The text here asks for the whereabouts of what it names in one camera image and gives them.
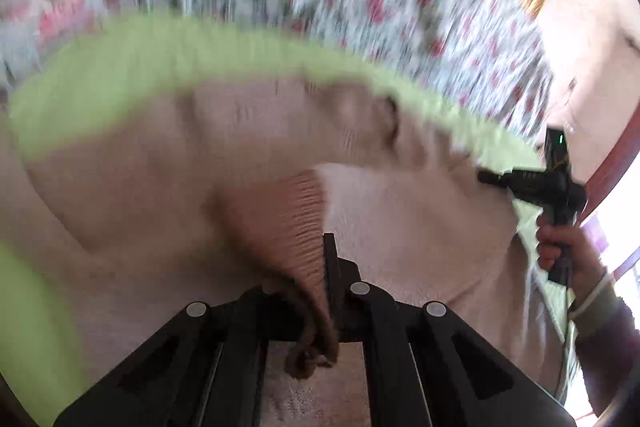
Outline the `person's right hand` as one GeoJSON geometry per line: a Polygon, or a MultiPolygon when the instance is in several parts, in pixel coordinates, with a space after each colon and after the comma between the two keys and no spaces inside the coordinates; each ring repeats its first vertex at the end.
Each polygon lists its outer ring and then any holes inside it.
{"type": "Polygon", "coordinates": [[[536,221],[538,265],[550,272],[561,257],[570,259],[570,289],[574,294],[574,306],[579,307],[600,283],[606,272],[597,251],[587,235],[577,225],[552,225],[544,215],[536,221]]]}

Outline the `purple sleeved right forearm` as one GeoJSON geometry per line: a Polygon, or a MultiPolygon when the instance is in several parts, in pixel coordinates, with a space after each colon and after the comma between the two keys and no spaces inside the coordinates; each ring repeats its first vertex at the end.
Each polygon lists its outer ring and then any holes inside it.
{"type": "Polygon", "coordinates": [[[604,273],[578,306],[570,306],[568,317],[577,331],[575,350],[589,403],[600,416],[639,362],[634,314],[604,273]]]}

